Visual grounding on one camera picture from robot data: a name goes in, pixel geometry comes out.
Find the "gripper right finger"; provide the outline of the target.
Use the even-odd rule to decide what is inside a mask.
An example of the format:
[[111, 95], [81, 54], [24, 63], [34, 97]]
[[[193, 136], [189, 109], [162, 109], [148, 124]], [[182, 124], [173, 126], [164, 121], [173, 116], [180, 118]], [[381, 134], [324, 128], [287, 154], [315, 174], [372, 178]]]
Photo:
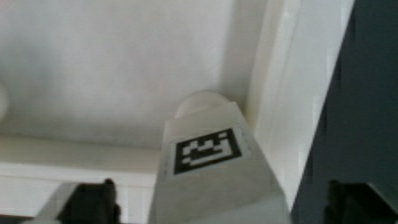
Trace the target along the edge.
[[324, 224], [398, 224], [398, 188], [333, 180]]

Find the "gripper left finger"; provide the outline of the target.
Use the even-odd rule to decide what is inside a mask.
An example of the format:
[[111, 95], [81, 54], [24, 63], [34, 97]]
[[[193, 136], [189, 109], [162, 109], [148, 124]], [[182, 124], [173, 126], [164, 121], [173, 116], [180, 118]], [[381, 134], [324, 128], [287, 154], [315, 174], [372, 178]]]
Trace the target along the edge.
[[122, 224], [116, 183], [111, 179], [77, 186], [58, 221], [61, 224]]

